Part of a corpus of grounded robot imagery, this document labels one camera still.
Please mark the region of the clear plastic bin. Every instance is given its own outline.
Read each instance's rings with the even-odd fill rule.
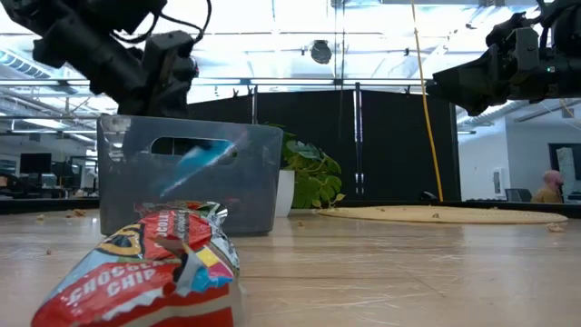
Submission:
[[[271,231],[281,162],[281,129],[114,115],[99,119],[97,133],[103,234],[115,233],[137,220],[136,205],[170,201],[225,204],[225,233]],[[205,144],[229,147],[219,160],[199,164],[198,168],[194,165],[189,170],[183,164],[184,156],[175,154],[175,146],[168,148],[168,139],[204,140]],[[166,186],[176,185],[170,183],[176,179],[182,183],[168,191]]]

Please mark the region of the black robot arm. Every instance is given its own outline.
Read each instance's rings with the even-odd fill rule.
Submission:
[[[433,74],[430,95],[479,115],[507,100],[537,103],[547,98],[581,96],[581,0],[537,0],[541,14],[514,14],[494,26],[488,49],[475,61]],[[541,24],[540,36],[532,28]],[[552,46],[547,47],[549,28]]]
[[[190,52],[203,30],[196,39],[182,31],[151,36],[166,0],[0,2],[13,21],[42,37],[34,41],[35,61],[55,68],[68,63],[91,82],[93,93],[119,104],[118,114],[187,117],[186,97],[198,72]],[[147,34],[119,36],[132,35],[149,14],[154,19]],[[119,40],[146,41],[145,48],[125,48]]]

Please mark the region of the black curtain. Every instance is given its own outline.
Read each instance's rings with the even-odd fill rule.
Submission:
[[[352,91],[258,94],[259,124],[281,124],[300,141],[336,160],[342,170],[341,192],[355,199],[356,154]]]
[[[195,120],[251,124],[252,96],[237,96],[229,99],[188,104],[190,117]]]
[[[444,200],[460,199],[453,108],[428,98]],[[361,92],[361,200],[415,201],[438,186],[421,95]]]

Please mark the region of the red snack bag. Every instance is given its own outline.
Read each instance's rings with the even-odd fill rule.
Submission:
[[[238,258],[214,221],[163,210],[125,226],[69,272],[32,326],[241,325]]]

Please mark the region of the table surface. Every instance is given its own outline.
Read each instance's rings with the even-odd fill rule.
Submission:
[[[0,216],[3,327],[26,326],[103,239],[97,211],[37,215]],[[581,326],[581,221],[549,233],[303,214],[233,241],[251,326]]]

